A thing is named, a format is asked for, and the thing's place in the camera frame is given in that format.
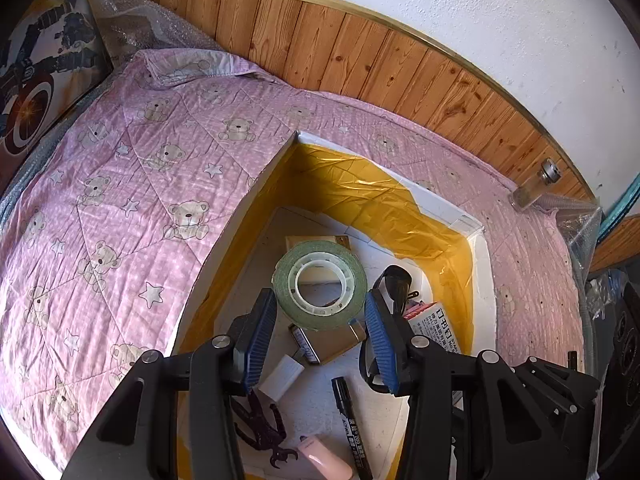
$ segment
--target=black marker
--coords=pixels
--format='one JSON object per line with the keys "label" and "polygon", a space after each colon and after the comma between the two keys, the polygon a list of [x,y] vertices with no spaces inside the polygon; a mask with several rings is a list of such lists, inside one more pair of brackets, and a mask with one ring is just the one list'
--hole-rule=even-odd
{"label": "black marker", "polygon": [[364,444],[360,437],[360,430],[358,429],[356,417],[353,413],[353,405],[347,383],[344,377],[336,377],[335,379],[331,379],[331,386],[334,389],[335,405],[342,415],[344,431],[347,434],[347,441],[351,447],[351,454],[356,463],[358,476],[360,476],[360,480],[373,480],[367,455],[364,452]]}

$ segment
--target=black toy dinosaur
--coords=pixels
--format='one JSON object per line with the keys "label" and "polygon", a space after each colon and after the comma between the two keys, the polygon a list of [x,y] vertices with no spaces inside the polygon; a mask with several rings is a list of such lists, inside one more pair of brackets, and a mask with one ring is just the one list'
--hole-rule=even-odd
{"label": "black toy dinosaur", "polygon": [[286,462],[289,455],[293,455],[297,460],[297,451],[293,449],[283,449],[280,447],[280,444],[287,437],[287,432],[284,429],[282,416],[280,415],[278,407],[273,403],[269,405],[269,408],[273,412],[273,418],[276,421],[277,429],[274,430],[264,416],[262,406],[260,405],[260,400],[258,400],[258,396],[253,390],[249,392],[249,394],[247,395],[247,399],[249,400],[249,407],[251,408],[251,412],[248,412],[246,408],[233,397],[231,397],[231,408],[234,410],[234,412],[236,412],[236,415],[240,417],[240,420],[242,420],[249,428],[251,428],[251,430],[254,432],[255,440],[248,436],[240,428],[238,428],[238,425],[236,424],[236,433],[238,434],[238,436],[249,446],[258,451],[271,449],[273,451],[273,454],[271,455],[269,462],[276,469],[280,469],[276,465],[276,460],[279,460],[280,462]]}

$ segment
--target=metal screw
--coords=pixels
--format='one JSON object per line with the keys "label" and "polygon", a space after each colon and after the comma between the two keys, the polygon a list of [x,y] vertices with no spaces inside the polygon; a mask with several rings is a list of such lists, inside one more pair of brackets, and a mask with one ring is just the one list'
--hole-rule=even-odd
{"label": "metal screw", "polygon": [[142,354],[142,362],[147,364],[153,363],[155,361],[158,361],[159,357],[160,352],[158,350],[147,350]]}
{"label": "metal screw", "polygon": [[231,344],[231,338],[228,335],[217,335],[211,340],[211,344],[215,348],[226,348]]}
{"label": "metal screw", "polygon": [[482,352],[482,359],[489,364],[495,364],[500,360],[500,356],[493,350],[485,350]]}
{"label": "metal screw", "polygon": [[429,340],[423,335],[414,335],[411,338],[411,344],[416,348],[427,348],[427,346],[429,346]]}

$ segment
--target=gold trim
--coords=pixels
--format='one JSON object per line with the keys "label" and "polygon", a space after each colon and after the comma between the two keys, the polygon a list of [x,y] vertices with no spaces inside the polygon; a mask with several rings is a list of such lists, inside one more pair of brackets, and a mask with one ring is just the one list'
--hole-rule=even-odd
{"label": "gold trim", "polygon": [[389,16],[385,16],[384,14],[380,14],[375,10],[367,9],[366,7],[362,7],[357,4],[352,4],[351,2],[346,2],[345,0],[301,0],[303,2],[308,2],[311,4],[318,4],[325,7],[331,7],[333,9],[342,10],[343,12],[348,12],[350,14],[354,14],[355,16],[359,16],[361,18],[365,18],[367,20],[372,20],[380,25],[384,25],[385,27],[390,28],[391,30],[395,30],[396,32],[400,32],[402,34],[406,34],[412,40],[418,41],[419,43],[425,45],[428,48],[432,48],[433,50],[437,50],[439,53],[448,57],[449,59],[458,63],[462,68],[467,70],[469,73],[473,74],[477,78],[481,79],[484,83],[486,83],[489,87],[491,87],[495,92],[501,95],[505,101],[507,101],[513,108],[515,108],[529,123],[549,142],[551,147],[558,152],[558,154],[562,157],[562,159],[566,162],[567,166],[571,171],[574,172],[578,181],[587,194],[589,195],[592,201],[595,200],[595,195],[593,191],[587,184],[587,181],[584,179],[580,171],[575,167],[573,161],[566,154],[562,146],[558,144],[558,142],[552,137],[549,131],[537,120],[531,112],[529,112],[513,95],[511,95],[503,86],[500,85],[496,80],[491,78],[487,73],[480,70],[477,66],[472,64],[470,61],[466,60],[464,57],[460,56],[460,54],[454,52],[450,48],[441,44],[439,41],[434,40],[430,36],[427,36],[420,30],[416,28],[410,27],[409,25],[405,25],[398,20],[390,18]]}

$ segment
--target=black speaker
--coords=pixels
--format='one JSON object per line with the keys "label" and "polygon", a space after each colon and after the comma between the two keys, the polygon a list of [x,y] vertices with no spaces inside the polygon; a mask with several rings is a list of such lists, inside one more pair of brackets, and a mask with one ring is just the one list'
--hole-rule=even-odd
{"label": "black speaker", "polygon": [[598,472],[633,478],[640,465],[640,288],[627,283],[616,305],[613,355],[602,394]]}

